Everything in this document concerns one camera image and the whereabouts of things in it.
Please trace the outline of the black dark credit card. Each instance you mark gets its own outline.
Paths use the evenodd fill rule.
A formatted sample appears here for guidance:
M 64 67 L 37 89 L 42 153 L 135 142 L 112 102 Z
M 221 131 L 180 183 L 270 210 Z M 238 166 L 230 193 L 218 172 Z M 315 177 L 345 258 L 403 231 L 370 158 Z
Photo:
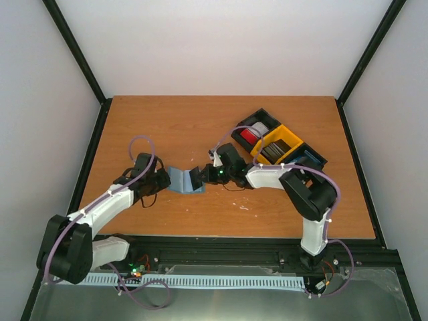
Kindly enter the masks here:
M 195 191 L 203 186 L 203 181 L 200 178 L 200 169 L 195 167 L 189 171 L 189 177 L 191 182 L 192 190 Z

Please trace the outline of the blue card holder wallet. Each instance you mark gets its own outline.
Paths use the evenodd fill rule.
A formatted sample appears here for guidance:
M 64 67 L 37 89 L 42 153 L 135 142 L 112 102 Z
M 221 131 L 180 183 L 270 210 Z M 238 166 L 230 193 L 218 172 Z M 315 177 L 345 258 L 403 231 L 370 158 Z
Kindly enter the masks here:
M 175 167 L 169 167 L 168 174 L 171 179 L 171 185 L 168 187 L 168 190 L 185 195 L 204 193 L 205 184 L 200 189 L 197 189 L 195 191 L 192 190 L 189 177 L 190 170 L 181 170 Z

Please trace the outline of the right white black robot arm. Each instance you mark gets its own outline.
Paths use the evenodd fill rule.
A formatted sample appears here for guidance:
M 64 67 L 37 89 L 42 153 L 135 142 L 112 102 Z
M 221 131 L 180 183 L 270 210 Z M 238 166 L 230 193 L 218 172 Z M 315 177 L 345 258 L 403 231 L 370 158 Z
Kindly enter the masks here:
M 233 182 L 240 189 L 285 191 L 302 216 L 300 262 L 307 270 L 314 269 L 325 255 L 328 224 L 340 198 L 337 184 L 322 171 L 322 167 L 306 156 L 278 165 L 247 163 L 230 143 L 210 150 L 209 156 L 211 162 L 203 169 L 195 167 L 190 171 L 192 188 Z

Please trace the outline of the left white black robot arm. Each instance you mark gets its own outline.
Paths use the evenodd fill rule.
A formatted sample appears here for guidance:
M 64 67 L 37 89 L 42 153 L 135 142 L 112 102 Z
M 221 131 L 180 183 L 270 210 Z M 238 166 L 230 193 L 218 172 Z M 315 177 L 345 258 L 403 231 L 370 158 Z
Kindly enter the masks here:
M 44 280 L 79 284 L 96 268 L 115 261 L 124 269 L 134 268 L 139 252 L 125 236 L 99 241 L 95 237 L 118 214 L 144 197 L 157 196 L 170 183 L 163 161 L 153 154 L 140 153 L 133 167 L 89 205 L 67 216 L 54 215 L 47 222 L 36 260 Z

